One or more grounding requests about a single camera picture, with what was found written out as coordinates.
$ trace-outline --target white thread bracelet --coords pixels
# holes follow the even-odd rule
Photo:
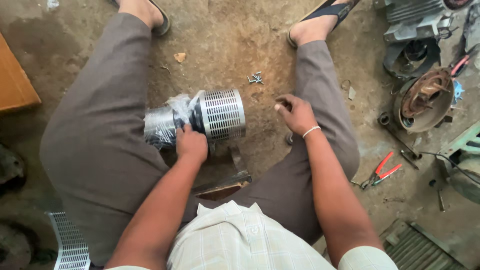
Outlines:
[[[306,136],[308,133],[310,133],[310,131],[315,130],[315,129],[321,129],[321,127],[319,127],[319,126],[314,126],[314,127],[311,128],[309,131],[305,132],[305,134],[302,136],[302,139],[304,139],[305,136]]]

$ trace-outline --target trouser leg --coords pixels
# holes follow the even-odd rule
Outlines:
[[[311,103],[319,126],[345,175],[351,180],[357,172],[360,155],[324,41],[310,42],[298,48],[296,76],[296,96]],[[309,244],[322,235],[313,205],[307,148],[301,136],[294,135],[292,150],[282,161],[259,180],[225,199],[230,200],[247,207],[256,202],[265,215]]]
[[[98,266],[168,170],[144,141],[150,40],[140,19],[116,14],[42,138],[44,168]],[[189,199],[183,222],[196,216],[198,202]]]

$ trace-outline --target flip-flop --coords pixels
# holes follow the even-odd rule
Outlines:
[[[108,0],[110,3],[112,3],[114,6],[119,8],[118,3],[115,0]],[[152,30],[152,34],[156,36],[163,36],[169,29],[170,29],[170,19],[168,18],[168,15],[165,13],[165,11],[155,3],[154,0],[149,0],[158,10],[163,15],[163,24],[160,26],[155,26]]]
[[[299,22],[303,22],[306,20],[310,20],[313,18],[317,18],[324,15],[336,15],[338,16],[338,21],[333,29],[337,27],[348,15],[350,10],[353,8],[350,2],[348,3],[341,3],[332,5],[336,0],[324,0],[320,3],[316,8],[314,8],[311,12],[307,13],[303,18],[301,18],[298,22],[294,23],[290,29],[288,30],[287,41],[290,45],[294,48],[297,47],[295,41],[292,40],[290,37],[290,31],[292,28],[298,24]]]

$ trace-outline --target man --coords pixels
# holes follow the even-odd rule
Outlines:
[[[310,246],[323,233],[334,267],[396,269],[348,183],[359,154],[325,39],[351,3],[332,2],[288,35],[298,46],[296,97],[279,97],[275,110],[295,134],[291,152],[261,179],[208,201],[190,195],[207,157],[204,135],[189,125],[177,130],[170,169],[143,138],[151,30],[164,34],[169,19],[149,0],[117,0],[119,14],[53,114],[40,149],[95,265],[331,269]]]

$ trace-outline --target red-handled pliers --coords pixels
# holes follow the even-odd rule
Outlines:
[[[392,155],[393,155],[393,152],[388,153],[388,155],[384,158],[384,160],[382,160],[382,162],[380,162],[377,169],[372,173],[370,178],[360,185],[360,187],[362,189],[365,189],[369,184],[371,184],[372,186],[378,185],[381,181],[383,181],[389,175],[393,174],[396,170],[398,170],[400,167],[402,167],[402,164],[398,164],[393,169],[389,170],[388,172],[382,173],[382,174],[379,175],[380,170],[384,167],[385,163],[387,162],[387,160]]]

